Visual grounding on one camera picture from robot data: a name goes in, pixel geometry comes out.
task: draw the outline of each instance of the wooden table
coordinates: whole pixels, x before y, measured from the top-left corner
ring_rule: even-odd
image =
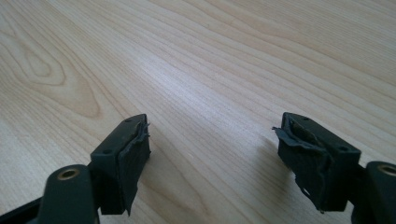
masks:
[[[396,162],[394,1],[2,1],[0,214],[146,113],[132,215],[102,223],[350,223],[277,156],[285,111]]]

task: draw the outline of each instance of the mounting hole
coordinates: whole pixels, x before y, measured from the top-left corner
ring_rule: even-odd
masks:
[[[349,150],[349,148],[347,148],[347,147],[339,147],[339,149],[340,149],[341,151],[348,151],[348,150]]]
[[[67,170],[64,170],[58,174],[58,179],[59,180],[67,180],[67,179],[71,179],[77,175],[79,175],[78,169],[76,169],[76,168],[67,169]]]
[[[103,151],[103,154],[110,154],[110,153],[111,153],[110,149],[106,149],[106,150]]]
[[[385,164],[378,165],[378,170],[387,175],[396,176],[396,168],[394,168],[393,166],[389,166]]]

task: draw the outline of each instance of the wood grain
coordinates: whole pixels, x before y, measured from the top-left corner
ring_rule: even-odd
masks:
[[[102,223],[349,223],[276,155],[285,111],[396,162],[390,0],[1,1],[0,214],[147,113],[133,212]]]

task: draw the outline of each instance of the light wood surface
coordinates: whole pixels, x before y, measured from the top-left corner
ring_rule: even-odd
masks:
[[[148,114],[132,215],[102,223],[350,223],[277,156],[285,111],[396,162],[396,3],[1,1],[0,214]]]

